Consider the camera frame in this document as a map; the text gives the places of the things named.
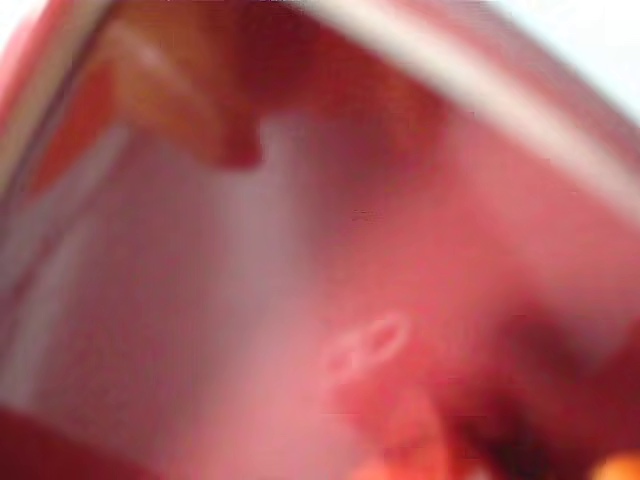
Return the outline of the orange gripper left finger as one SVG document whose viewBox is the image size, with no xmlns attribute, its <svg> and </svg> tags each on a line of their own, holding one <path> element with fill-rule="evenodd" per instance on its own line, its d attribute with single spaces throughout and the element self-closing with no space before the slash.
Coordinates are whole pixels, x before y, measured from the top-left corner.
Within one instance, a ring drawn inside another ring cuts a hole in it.
<svg viewBox="0 0 640 480">
<path fill-rule="evenodd" d="M 160 43 L 119 22 L 107 31 L 119 113 L 200 162 L 252 168 L 260 162 L 258 121 L 236 91 L 200 82 Z"/>
</svg>

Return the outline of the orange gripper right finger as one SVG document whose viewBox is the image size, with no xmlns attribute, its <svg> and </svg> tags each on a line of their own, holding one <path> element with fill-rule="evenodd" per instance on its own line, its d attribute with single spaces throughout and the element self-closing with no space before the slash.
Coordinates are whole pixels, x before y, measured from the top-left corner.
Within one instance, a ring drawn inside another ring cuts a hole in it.
<svg viewBox="0 0 640 480">
<path fill-rule="evenodd" d="M 640 480 L 639 451 L 612 454 L 593 469 L 593 480 Z"/>
</svg>

